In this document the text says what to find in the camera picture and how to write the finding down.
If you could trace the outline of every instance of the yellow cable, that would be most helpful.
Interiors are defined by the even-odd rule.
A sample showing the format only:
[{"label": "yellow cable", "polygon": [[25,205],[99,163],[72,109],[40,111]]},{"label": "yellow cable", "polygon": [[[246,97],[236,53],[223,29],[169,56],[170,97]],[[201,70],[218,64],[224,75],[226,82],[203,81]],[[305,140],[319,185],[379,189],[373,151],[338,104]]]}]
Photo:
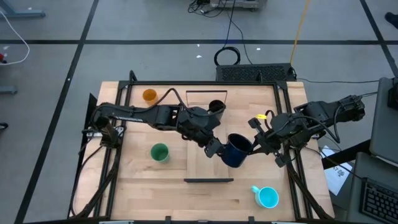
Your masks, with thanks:
[{"label": "yellow cable", "polygon": [[307,9],[308,9],[308,5],[310,4],[310,1],[311,0],[307,0],[305,2],[304,11],[303,11],[303,14],[301,15],[300,25],[298,25],[298,31],[297,31],[297,34],[296,34],[296,39],[294,40],[294,46],[293,46],[292,55],[290,56],[290,64],[291,65],[293,65],[293,57],[294,57],[294,52],[296,51],[297,40],[299,39],[301,26],[303,25],[304,17],[305,17],[305,14],[307,13]]}]

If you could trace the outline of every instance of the wooden table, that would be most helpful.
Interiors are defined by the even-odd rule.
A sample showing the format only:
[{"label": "wooden table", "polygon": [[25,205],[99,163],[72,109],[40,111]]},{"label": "wooden table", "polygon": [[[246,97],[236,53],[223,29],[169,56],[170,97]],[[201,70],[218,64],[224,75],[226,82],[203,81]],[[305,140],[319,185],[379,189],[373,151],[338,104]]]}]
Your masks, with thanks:
[{"label": "wooden table", "polygon": [[[118,82],[103,82],[98,104],[114,103],[117,87]],[[186,95],[186,91],[226,90],[228,92],[227,109],[223,115],[223,125],[221,125],[224,134],[222,130],[215,131],[215,135],[222,135],[217,137],[223,142],[226,135],[230,133],[242,134],[253,142],[256,131],[249,127],[248,120],[257,114],[264,114],[266,110],[273,110],[276,113],[274,91],[271,86],[134,85],[130,105],[147,107],[142,99],[144,90],[153,88],[159,96],[162,96],[171,87],[177,89],[189,106],[202,105],[204,108],[207,108],[206,103],[225,95],[221,93]],[[307,102],[303,83],[288,83],[288,87],[293,108]],[[280,91],[280,97],[283,111],[285,111],[282,91]],[[162,104],[178,104],[178,101],[175,95],[170,93]],[[85,158],[98,147],[99,142],[100,139],[95,138],[87,145]],[[150,157],[151,147],[158,142],[169,147],[170,162],[168,164],[159,164]],[[313,149],[318,147],[314,140],[311,140],[308,146]],[[81,173],[74,201],[77,211],[86,205],[98,188],[104,152],[105,150],[100,151],[90,159]],[[220,164],[221,159],[218,156],[212,159],[205,158],[203,149],[197,149],[192,142],[182,140],[179,133],[160,132],[142,123],[127,123],[111,218],[113,220],[164,220],[165,216],[171,216],[172,220],[246,221],[249,216],[254,216],[256,221],[294,220],[287,171],[285,167],[278,168],[274,162],[274,156],[265,154],[249,156],[238,169],[222,165],[220,169],[210,169],[220,170],[213,173],[215,177],[227,175],[234,179],[232,182],[186,183],[183,181],[184,178],[188,175],[196,175],[187,171],[190,169],[187,161],[192,161],[189,159],[193,156],[192,154],[198,156],[197,152],[203,155],[204,164],[211,166]],[[320,156],[306,149],[302,150],[301,155],[309,191],[325,211],[334,217]],[[278,206],[273,209],[259,207],[250,190],[252,185],[275,188],[280,197]],[[302,194],[298,188],[297,192],[300,211],[304,217]],[[108,192],[103,196],[101,214],[104,214],[107,198]]]}]

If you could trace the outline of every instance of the green cup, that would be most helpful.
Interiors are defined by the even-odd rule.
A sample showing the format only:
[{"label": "green cup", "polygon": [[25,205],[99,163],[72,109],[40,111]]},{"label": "green cup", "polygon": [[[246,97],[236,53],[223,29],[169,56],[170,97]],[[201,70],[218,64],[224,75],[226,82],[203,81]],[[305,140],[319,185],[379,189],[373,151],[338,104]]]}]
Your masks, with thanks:
[{"label": "green cup", "polygon": [[150,156],[157,162],[166,163],[169,161],[169,149],[165,144],[158,143],[152,146],[150,150]]}]

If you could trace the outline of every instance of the orange cup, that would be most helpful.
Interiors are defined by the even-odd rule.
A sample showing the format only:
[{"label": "orange cup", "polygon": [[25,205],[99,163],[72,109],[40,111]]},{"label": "orange cup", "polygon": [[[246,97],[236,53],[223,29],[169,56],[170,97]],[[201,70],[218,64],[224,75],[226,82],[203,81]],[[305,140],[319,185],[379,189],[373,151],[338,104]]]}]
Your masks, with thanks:
[{"label": "orange cup", "polygon": [[142,99],[145,100],[145,102],[149,105],[152,106],[153,104],[155,104],[157,102],[157,93],[155,90],[153,89],[147,89],[144,91],[144,93],[142,94]]}]

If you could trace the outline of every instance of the paper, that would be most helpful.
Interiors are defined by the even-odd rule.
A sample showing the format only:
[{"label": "paper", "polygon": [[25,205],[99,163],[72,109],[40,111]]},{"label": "paper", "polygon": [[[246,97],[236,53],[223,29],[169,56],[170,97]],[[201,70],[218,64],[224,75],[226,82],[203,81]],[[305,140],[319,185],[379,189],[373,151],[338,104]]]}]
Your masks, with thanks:
[{"label": "paper", "polygon": [[[326,156],[333,155],[335,152],[332,151],[328,146],[325,146],[322,149],[322,158]],[[353,169],[348,163],[340,164],[341,166],[347,168],[349,171]],[[346,181],[347,177],[349,176],[349,172],[340,166],[335,166],[325,170],[326,181],[328,182],[328,187],[331,193],[334,195],[338,195],[338,192],[342,188],[344,182]]]}]

